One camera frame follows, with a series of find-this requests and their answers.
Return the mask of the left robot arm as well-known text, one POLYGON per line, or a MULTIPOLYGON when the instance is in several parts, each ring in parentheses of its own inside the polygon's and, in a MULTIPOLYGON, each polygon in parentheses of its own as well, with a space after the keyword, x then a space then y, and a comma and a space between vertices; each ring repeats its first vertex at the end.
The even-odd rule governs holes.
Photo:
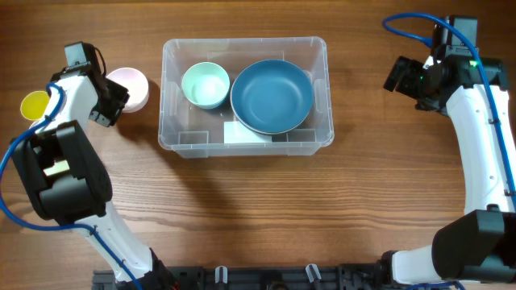
POLYGON ((19 225, 38 231, 82 234, 108 262, 118 289, 176 289, 177 280, 129 229, 112 202, 107 170, 88 140, 90 120, 111 126, 129 98, 128 90, 105 78, 54 75, 40 121, 13 140, 12 160, 36 213, 54 226, 39 226, 2 210, 19 225))

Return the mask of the yellow cup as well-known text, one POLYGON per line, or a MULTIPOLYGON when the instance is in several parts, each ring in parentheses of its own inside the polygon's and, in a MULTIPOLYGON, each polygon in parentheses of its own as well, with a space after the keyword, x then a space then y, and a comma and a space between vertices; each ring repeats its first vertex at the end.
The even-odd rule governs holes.
POLYGON ((45 91, 29 93, 21 102, 20 113, 29 121, 36 121, 44 116, 50 97, 45 91))

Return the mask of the mint green bowl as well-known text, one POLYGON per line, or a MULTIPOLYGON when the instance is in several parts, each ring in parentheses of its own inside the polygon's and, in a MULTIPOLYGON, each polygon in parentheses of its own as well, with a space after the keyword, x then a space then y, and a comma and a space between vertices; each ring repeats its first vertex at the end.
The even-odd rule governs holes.
POLYGON ((231 80, 226 70, 212 62, 191 66, 181 81, 181 89, 192 104, 223 103, 230 87, 231 80))

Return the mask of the light blue bowl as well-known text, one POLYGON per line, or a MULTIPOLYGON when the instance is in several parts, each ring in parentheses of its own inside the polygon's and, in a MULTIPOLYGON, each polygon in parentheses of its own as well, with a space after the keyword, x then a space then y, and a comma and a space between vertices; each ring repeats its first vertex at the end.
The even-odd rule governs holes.
POLYGON ((200 108, 200 109, 203 109, 203 110, 214 110, 216 108, 219 108, 220 106, 223 105, 223 103, 214 103, 214 104, 207 104, 207 105, 203 105, 203 104, 194 104, 196 107, 200 108))

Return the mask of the pink bowl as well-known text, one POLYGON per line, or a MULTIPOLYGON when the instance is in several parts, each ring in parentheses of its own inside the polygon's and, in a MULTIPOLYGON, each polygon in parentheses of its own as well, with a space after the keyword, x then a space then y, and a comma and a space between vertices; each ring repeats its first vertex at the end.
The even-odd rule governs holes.
POLYGON ((107 78, 128 89, 129 98, 123 113, 134 113, 143 109, 149 98, 149 84, 146 76, 136 68, 118 68, 107 78))

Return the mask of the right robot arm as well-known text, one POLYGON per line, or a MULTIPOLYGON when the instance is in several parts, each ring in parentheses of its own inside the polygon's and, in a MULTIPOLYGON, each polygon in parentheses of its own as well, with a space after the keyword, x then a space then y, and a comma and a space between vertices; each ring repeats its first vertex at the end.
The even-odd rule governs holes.
POLYGON ((450 55, 425 64, 399 57, 384 84, 417 108, 448 116, 464 170, 464 216, 438 230, 431 245, 390 251, 376 265, 378 286, 408 288, 460 281, 515 281, 515 145, 504 64, 450 55))

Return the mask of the pink cup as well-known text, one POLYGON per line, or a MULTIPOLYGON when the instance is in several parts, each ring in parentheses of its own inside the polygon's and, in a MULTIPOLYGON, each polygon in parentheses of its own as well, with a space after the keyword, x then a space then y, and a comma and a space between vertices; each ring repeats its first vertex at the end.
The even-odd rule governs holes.
POLYGON ((37 126, 39 123, 40 123, 40 120, 36 120, 36 121, 34 121, 34 122, 29 126, 29 129, 31 129, 31 128, 32 128, 32 127, 34 127, 34 126, 37 126))

